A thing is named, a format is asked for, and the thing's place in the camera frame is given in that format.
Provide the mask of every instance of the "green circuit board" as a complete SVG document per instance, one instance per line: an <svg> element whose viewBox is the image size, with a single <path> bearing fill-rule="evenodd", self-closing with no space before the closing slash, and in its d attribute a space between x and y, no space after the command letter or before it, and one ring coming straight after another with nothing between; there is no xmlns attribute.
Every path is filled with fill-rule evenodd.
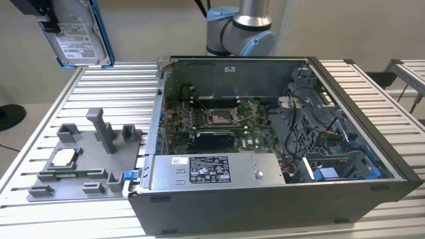
<svg viewBox="0 0 425 239"><path fill-rule="evenodd" d="M266 116L265 106L242 100L234 108L196 109L186 102L170 102L166 110L169 154L242 152L278 153L281 149ZM200 132L232 132L233 145L213 150L190 150Z"/></svg>

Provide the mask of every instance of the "barcode sticker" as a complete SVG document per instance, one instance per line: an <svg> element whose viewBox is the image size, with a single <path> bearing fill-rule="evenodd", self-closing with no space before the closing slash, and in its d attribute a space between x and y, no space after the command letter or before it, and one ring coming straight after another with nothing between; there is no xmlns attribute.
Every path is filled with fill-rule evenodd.
<svg viewBox="0 0 425 239"><path fill-rule="evenodd" d="M84 24L58 23L57 44L68 59L97 58Z"/></svg>

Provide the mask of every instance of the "motherboard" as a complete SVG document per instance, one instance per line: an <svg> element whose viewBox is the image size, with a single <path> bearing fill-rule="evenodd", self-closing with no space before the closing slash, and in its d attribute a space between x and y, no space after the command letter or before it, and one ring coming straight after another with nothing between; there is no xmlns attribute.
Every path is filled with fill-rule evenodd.
<svg viewBox="0 0 425 239"><path fill-rule="evenodd" d="M266 107L260 99L168 102L169 154L280 153Z"/></svg>

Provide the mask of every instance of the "warning label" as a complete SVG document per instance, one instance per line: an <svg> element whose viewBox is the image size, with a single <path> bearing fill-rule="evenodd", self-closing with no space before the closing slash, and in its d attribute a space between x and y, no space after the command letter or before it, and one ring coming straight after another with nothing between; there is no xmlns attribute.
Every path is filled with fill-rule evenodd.
<svg viewBox="0 0 425 239"><path fill-rule="evenodd" d="M226 156L190 157L190 183L229 183L230 168Z"/></svg>
<svg viewBox="0 0 425 239"><path fill-rule="evenodd" d="M68 59L97 58L84 24L58 23L57 44Z"/></svg>

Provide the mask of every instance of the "power supply label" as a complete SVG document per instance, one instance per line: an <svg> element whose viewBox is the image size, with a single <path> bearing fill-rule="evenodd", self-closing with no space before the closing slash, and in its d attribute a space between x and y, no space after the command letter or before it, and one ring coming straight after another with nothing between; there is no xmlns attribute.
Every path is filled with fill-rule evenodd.
<svg viewBox="0 0 425 239"><path fill-rule="evenodd" d="M226 156L190 157L190 183L229 183L230 168Z"/></svg>

